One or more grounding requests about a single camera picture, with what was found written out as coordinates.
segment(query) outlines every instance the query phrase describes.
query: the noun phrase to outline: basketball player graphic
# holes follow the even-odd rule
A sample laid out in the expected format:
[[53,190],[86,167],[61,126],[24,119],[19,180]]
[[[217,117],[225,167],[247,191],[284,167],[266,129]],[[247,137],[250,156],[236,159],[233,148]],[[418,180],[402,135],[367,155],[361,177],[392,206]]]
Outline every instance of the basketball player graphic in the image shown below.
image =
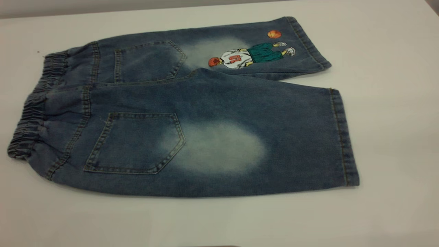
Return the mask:
[[261,43],[248,49],[235,49],[224,52],[221,57],[213,57],[209,60],[209,66],[213,67],[219,64],[225,65],[230,69],[241,69],[254,63],[271,62],[283,59],[285,55],[293,57],[295,49],[286,48],[283,51],[273,51],[273,47],[286,46],[285,42]]

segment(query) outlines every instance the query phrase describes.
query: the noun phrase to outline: white jersey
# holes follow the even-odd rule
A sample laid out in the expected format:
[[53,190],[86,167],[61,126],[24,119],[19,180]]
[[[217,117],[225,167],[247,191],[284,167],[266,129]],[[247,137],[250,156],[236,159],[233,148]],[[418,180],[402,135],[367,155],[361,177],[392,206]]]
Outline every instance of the white jersey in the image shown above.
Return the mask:
[[244,68],[246,63],[253,62],[247,50],[239,51],[238,49],[224,52],[221,59],[223,64],[230,69]]

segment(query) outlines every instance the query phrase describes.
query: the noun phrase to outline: elastic waistband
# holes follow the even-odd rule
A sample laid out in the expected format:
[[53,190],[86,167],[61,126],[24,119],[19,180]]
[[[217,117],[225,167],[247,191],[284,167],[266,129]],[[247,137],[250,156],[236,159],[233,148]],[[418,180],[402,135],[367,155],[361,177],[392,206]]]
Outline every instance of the elastic waistband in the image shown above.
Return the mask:
[[44,121],[46,94],[59,84],[67,68],[67,51],[49,54],[44,59],[43,75],[27,97],[22,117],[9,144],[9,157],[26,160],[39,139],[38,129]]

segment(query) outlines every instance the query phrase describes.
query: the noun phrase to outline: gray wall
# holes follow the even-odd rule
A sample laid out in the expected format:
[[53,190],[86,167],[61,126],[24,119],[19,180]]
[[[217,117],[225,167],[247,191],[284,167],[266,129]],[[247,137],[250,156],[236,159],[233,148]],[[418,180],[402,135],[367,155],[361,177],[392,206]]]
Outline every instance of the gray wall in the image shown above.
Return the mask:
[[0,18],[274,1],[276,0],[0,0]]

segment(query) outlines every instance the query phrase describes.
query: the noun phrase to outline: jeans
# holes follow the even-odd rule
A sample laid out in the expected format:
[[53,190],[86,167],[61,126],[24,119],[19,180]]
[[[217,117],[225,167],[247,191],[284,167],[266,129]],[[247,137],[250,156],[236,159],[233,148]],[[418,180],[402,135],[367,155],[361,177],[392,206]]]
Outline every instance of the jeans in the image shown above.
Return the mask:
[[292,17],[95,41],[46,56],[8,153],[123,195],[356,186],[339,91],[276,81],[330,66]]

